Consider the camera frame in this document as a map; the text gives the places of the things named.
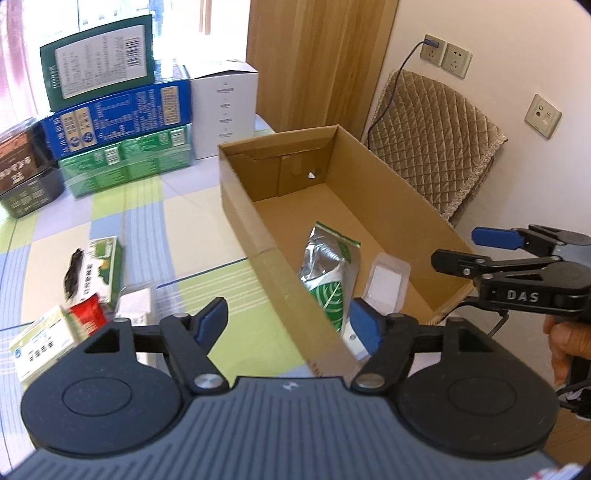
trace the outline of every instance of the chair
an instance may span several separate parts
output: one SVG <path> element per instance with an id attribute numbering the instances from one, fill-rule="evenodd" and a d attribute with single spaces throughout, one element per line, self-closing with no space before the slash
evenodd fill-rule
<path id="1" fill-rule="evenodd" d="M 384 87 L 374 121 L 387 107 L 395 74 Z M 456 225 L 507 137 L 463 95 L 403 70 L 394 101 L 370 140 L 376 156 Z"/>

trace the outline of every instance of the das logo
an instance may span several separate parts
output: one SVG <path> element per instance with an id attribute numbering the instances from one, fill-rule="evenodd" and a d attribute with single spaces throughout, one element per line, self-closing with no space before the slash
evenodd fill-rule
<path id="1" fill-rule="evenodd" d="M 538 301 L 539 296 L 540 294 L 535 291 L 530 293 L 529 296 L 524 291 L 522 291 L 521 293 L 517 293 L 515 290 L 509 290 L 507 292 L 507 300 L 527 301 L 529 303 L 536 303 Z"/>

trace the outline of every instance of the brown box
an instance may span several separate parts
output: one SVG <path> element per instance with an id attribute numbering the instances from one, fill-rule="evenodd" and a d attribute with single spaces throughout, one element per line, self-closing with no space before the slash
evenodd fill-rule
<path id="1" fill-rule="evenodd" d="M 0 134 L 0 193 L 52 164 L 55 161 L 38 119 L 29 118 Z"/>
<path id="2" fill-rule="evenodd" d="M 436 323 L 472 289 L 436 273 L 437 248 L 469 252 L 405 180 L 342 127 L 220 145 L 223 208 L 272 305 L 310 368 L 350 379 L 359 365 L 296 272 L 315 222 L 361 241 L 354 296 L 379 252 L 411 264 L 403 312 Z"/>

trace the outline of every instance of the white label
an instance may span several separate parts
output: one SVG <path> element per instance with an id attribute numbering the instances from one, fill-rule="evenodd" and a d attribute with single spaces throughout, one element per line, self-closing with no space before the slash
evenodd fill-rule
<path id="1" fill-rule="evenodd" d="M 41 329 L 29 342 L 13 353 L 17 377 L 22 382 L 74 345 L 74 337 L 63 317 L 57 317 L 47 328 Z"/>
<path id="2" fill-rule="evenodd" d="M 184 145 L 186 143 L 186 140 L 184 137 L 184 128 L 171 131 L 170 138 L 173 141 L 173 147 L 178 147 L 179 145 Z"/>
<path id="3" fill-rule="evenodd" d="M 178 87 L 165 87 L 160 90 L 162 98 L 162 112 L 164 125 L 174 125 L 181 121 L 180 107 L 178 105 Z"/>
<path id="4" fill-rule="evenodd" d="M 145 77 L 144 26 L 121 28 L 57 48 L 56 63 L 64 98 Z"/>
<path id="5" fill-rule="evenodd" d="M 119 163 L 119 149 L 117 147 L 107 148 L 105 150 L 105 157 L 107 158 L 107 163 L 109 165 Z"/>

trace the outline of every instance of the foil snack bag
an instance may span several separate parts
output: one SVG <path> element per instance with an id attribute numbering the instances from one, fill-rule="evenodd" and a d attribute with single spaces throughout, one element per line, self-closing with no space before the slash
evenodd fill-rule
<path id="1" fill-rule="evenodd" d="M 340 332 L 349 316 L 353 287 L 359 274 L 361 244 L 316 222 L 300 268 L 300 280 Z"/>

